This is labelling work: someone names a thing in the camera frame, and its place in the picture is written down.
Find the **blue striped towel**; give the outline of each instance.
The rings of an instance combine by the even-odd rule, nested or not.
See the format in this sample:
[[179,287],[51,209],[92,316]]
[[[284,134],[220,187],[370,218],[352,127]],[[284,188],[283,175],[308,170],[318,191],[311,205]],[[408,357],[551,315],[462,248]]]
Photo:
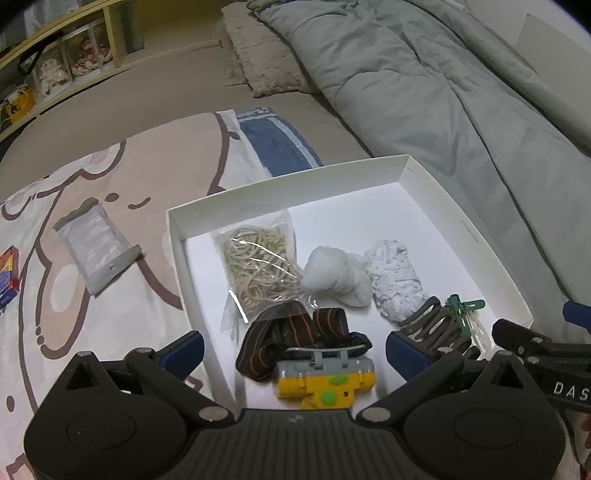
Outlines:
[[323,166],[298,131],[269,107],[256,107],[236,117],[261,162],[274,177]]

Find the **small red box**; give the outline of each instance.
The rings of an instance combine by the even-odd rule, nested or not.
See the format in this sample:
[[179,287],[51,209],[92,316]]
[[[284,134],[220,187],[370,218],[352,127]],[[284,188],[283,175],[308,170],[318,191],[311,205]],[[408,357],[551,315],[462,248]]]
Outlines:
[[0,257],[0,309],[18,295],[18,250],[10,247]]

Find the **plastic bag of items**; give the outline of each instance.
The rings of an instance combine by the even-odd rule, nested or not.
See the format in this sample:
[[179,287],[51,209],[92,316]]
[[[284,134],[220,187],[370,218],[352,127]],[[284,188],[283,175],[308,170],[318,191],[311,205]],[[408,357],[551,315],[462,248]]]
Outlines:
[[[287,211],[229,226],[213,236],[228,277],[228,303],[235,306],[232,320],[237,316],[251,323],[274,304],[302,298],[296,236]],[[227,326],[222,322],[222,330]]]

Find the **fluffy pillow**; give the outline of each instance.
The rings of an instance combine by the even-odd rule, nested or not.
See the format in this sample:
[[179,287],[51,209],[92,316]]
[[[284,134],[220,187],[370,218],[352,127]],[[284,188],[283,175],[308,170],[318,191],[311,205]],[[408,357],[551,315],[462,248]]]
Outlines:
[[234,50],[234,45],[232,45],[232,39],[230,38],[230,35],[228,35],[226,23],[223,19],[216,23],[216,32],[222,50],[225,53],[224,85],[241,85],[243,83],[248,83],[244,76],[244,72],[242,71],[240,60],[238,60],[238,55],[236,55],[236,50]]
[[254,97],[319,92],[289,44],[246,8],[246,4],[230,4],[222,12]]

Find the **wooden shelf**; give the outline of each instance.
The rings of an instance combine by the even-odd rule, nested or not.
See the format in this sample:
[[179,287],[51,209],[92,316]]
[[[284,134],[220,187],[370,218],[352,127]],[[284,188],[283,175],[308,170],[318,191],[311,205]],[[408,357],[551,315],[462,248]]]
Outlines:
[[20,55],[25,53],[29,48],[33,45],[39,43],[44,38],[47,38],[52,33],[55,33],[61,30],[64,27],[67,27],[71,23],[86,17],[87,15],[93,14],[100,10],[103,10],[106,7],[111,5],[115,5],[121,3],[125,0],[96,0],[88,5],[85,5],[81,8],[76,10],[72,10],[71,12],[66,13],[59,19],[55,20],[54,22],[47,24],[41,30],[35,32],[34,35],[30,36],[28,39],[21,42],[18,47],[11,50],[9,53],[4,55],[0,59],[0,69],[8,65],[13,60],[16,60]]
[[58,103],[60,103],[64,100],[66,100],[67,98],[71,97],[72,95],[75,95],[78,92],[81,92],[82,90],[87,89],[88,87],[91,87],[99,82],[102,82],[103,80],[106,80],[114,75],[117,75],[118,73],[122,73],[126,70],[137,67],[138,65],[140,65],[142,62],[144,62],[146,60],[154,60],[157,58],[172,56],[172,55],[176,55],[176,54],[188,53],[193,50],[201,50],[203,48],[212,48],[212,47],[219,47],[219,46],[220,46],[219,40],[207,40],[207,41],[201,41],[198,43],[191,43],[191,44],[187,44],[187,45],[178,46],[176,48],[169,48],[166,50],[153,48],[153,49],[140,50],[135,53],[128,54],[123,59],[121,67],[117,68],[113,62],[111,67],[107,68],[104,72],[101,72],[98,75],[94,75],[94,76],[92,76],[92,78],[89,78],[87,80],[82,80],[82,81],[76,82],[73,85],[69,86],[63,92],[55,95],[55,97],[52,97],[51,99],[47,100],[46,102],[39,103],[38,105],[35,105],[29,112],[27,112],[26,115],[24,115],[17,122],[13,123],[6,130],[3,130],[0,133],[0,142],[2,140],[4,140],[7,136],[9,136],[11,133],[15,132],[21,126],[25,125],[26,123],[28,123],[31,120],[35,119],[36,117],[40,116],[43,112],[49,110],[50,108],[54,107],[55,105],[57,105]]

